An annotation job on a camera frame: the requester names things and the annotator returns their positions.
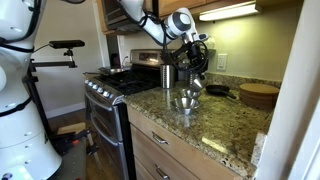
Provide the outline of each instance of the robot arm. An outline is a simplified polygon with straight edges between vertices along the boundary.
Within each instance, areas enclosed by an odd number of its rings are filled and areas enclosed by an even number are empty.
[[[201,73],[207,65],[207,47],[203,43],[208,39],[207,34],[198,34],[194,20],[187,8],[180,8],[164,21],[154,15],[144,12],[143,0],[118,0],[120,7],[127,16],[141,28],[160,46],[163,46],[163,60],[167,64],[174,65],[180,71],[189,73]],[[181,37],[183,45],[173,53],[167,51],[166,45],[172,40]],[[177,57],[186,53],[189,66],[180,68],[177,66]]]

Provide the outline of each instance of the oven door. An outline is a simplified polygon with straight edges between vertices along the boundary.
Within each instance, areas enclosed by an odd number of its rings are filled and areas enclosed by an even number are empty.
[[[91,113],[91,120],[99,135],[101,163],[113,175],[113,179],[129,180],[123,142],[113,138],[112,133],[94,113]]]
[[[112,106],[96,92],[86,90],[86,98],[90,106],[91,114],[100,119],[102,124],[111,133],[111,137],[122,142],[121,124],[119,119],[119,110],[117,106]]]

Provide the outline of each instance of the wall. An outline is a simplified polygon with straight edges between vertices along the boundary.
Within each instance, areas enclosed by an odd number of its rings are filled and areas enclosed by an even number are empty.
[[[268,8],[262,14],[213,22],[198,22],[199,33],[215,41],[216,54],[207,72],[281,81],[291,50],[301,7]],[[159,48],[145,33],[119,37],[122,57],[130,49]],[[171,47],[179,47],[176,40]],[[217,54],[227,53],[227,69],[216,70]]]
[[[101,35],[96,16],[93,0],[77,5],[63,1],[47,1],[35,48],[52,40],[80,39],[85,42],[84,47],[72,49],[78,68],[41,67],[33,73],[39,78],[36,85],[48,118],[83,108],[82,73],[97,71],[103,64],[109,64],[105,58],[108,57],[105,55],[105,36]],[[66,49],[53,49],[48,46],[34,53],[32,57],[37,62],[68,61],[69,57],[63,56],[65,51]]]

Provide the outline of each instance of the oven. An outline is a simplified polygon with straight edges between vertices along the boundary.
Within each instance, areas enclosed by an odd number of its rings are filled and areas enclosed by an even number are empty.
[[[86,108],[101,141],[99,152],[120,180],[136,179],[130,123],[122,98],[160,87],[160,53],[132,50],[130,70],[113,75],[100,73],[85,81]]]

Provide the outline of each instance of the kitchen counter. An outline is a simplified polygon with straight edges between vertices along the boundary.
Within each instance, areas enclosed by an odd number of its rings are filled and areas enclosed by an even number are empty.
[[[237,99],[209,95],[199,97],[200,107],[191,115],[182,115],[170,105],[179,97],[183,85],[173,89],[155,88],[125,96],[123,101],[151,121],[167,129],[191,146],[220,162],[246,179],[256,167],[250,163],[257,133],[268,132],[271,111],[243,104]]]

